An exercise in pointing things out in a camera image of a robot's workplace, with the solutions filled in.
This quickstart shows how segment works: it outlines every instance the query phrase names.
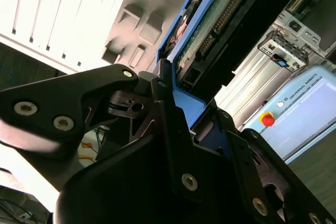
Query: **screw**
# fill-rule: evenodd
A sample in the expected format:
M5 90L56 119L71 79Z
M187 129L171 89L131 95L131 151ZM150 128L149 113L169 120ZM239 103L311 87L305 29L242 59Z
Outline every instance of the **screw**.
M185 173L182 175L182 183L190 191L197 190L198 187L197 180L193 175L189 173Z
M31 102L18 102L14 105L14 111L19 115L34 115L37 112L37 106Z
M158 81L158 83L159 83L159 85L161 85L164 88L167 87L167 85L164 82L162 82L162 81Z
M54 126L61 131L70 131L74 127L74 121L67 116L58 116L54 119Z
M316 216L316 214L310 212L309 217L314 224L321 224L320 219Z
M230 118L230 116L229 116L225 111L222 112L222 115L223 115L225 118Z
M267 216L267 207L265 204L258 198L254 198L252 200L254 208L260 213L262 216Z
M258 138L258 134L254 131L251 131L251 135L254 137L254 138Z
M325 219L326 221L326 224L333 224L332 222L331 222L331 220L329 220L329 219Z
M127 77L132 77L133 74L127 70L123 70L123 74L126 75Z

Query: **red button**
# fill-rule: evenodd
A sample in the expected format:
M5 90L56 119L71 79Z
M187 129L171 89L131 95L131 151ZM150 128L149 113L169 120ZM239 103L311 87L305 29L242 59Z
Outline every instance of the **red button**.
M275 123L275 119L271 115L264 115L261 119L261 122L264 126L270 127Z

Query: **black metal bracket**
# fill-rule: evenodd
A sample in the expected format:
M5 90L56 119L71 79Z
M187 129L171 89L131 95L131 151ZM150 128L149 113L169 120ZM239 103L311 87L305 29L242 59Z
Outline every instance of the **black metal bracket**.
M124 118L139 118L148 113L153 101L149 97L118 90L110 99L109 114Z
M258 223L332 219L259 133L251 129L238 132L232 118L220 109L209 111L204 118L212 118L212 123L211 127L198 123L207 132L199 145L231 160L243 206Z
M104 100L137 83L131 69L116 64L1 91L0 139L50 158L72 155Z
M185 199L200 202L204 194L202 176L197 168L197 158L184 112L175 106L171 87L171 63L162 59L158 66L159 77L150 81L153 103L130 142L149 134L162 137L173 192Z

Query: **emergency stop button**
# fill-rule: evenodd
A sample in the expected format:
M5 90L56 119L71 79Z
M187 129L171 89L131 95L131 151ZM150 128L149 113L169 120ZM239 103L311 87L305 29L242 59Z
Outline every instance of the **emergency stop button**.
M270 127L275 123L274 115L271 112L261 114L259 120L266 127Z

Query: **universal robots logo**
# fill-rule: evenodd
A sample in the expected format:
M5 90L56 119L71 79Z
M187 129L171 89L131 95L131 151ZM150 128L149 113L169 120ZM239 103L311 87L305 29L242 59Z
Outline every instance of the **universal robots logo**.
M315 77L317 76L317 73L315 73L312 77L310 77L304 85L302 85L301 87L299 87L290 97L285 97L284 101L288 101L293 99L294 97L296 97L297 94L299 94L301 92L302 89L305 88L306 85L308 85L313 79L315 79Z

